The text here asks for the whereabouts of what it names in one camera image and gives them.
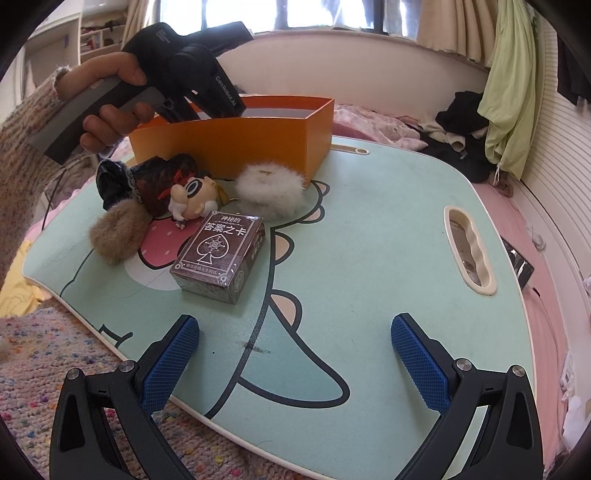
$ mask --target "silver screw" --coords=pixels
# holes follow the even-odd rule
[[[518,377],[524,377],[525,376],[525,369],[519,365],[513,365],[513,368],[511,368],[511,371],[517,375]]]
[[[79,368],[70,368],[68,370],[68,373],[66,374],[66,378],[68,380],[74,380],[75,378],[78,378],[78,375],[80,375],[80,369]]]
[[[121,362],[119,364],[119,370],[122,372],[131,372],[135,367],[135,362],[133,360],[126,360],[125,362]]]
[[[460,370],[464,370],[464,372],[467,372],[468,370],[472,369],[472,362],[470,362],[466,358],[460,358],[459,360],[457,360],[456,365]]]

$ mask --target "table top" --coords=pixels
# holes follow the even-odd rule
[[[452,357],[497,371],[520,364],[533,382],[530,333],[503,244],[461,174],[414,152],[334,143],[369,154],[329,152],[295,217],[266,223],[236,306],[178,289],[168,269],[191,228],[180,235],[170,219],[154,220],[141,251],[121,265],[94,254],[87,231],[102,214],[95,186],[50,223],[24,273],[122,358],[139,358],[179,315],[193,315],[200,345],[174,392],[187,411],[306,475],[391,479],[439,415],[426,408],[392,348],[392,318],[409,312]],[[224,187],[232,197],[232,183]],[[494,295],[462,278],[446,206],[474,219]],[[450,473],[462,468],[482,410]]]

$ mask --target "brown card box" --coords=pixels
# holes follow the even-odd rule
[[[212,212],[170,273],[183,290],[236,304],[264,239],[262,218]]]

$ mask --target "blue textured pad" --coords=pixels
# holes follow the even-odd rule
[[[146,376],[142,395],[142,408],[146,413],[164,408],[198,344],[199,324],[191,317]]]
[[[400,356],[427,407],[443,414],[450,404],[447,377],[400,315],[392,321],[390,333],[394,350]]]

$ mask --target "orange box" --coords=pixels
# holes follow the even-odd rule
[[[335,101],[270,95],[242,99],[246,111],[240,118],[176,124],[154,118],[129,136],[137,162],[188,153],[214,178],[234,180],[248,164],[273,161],[309,182],[330,149]]]

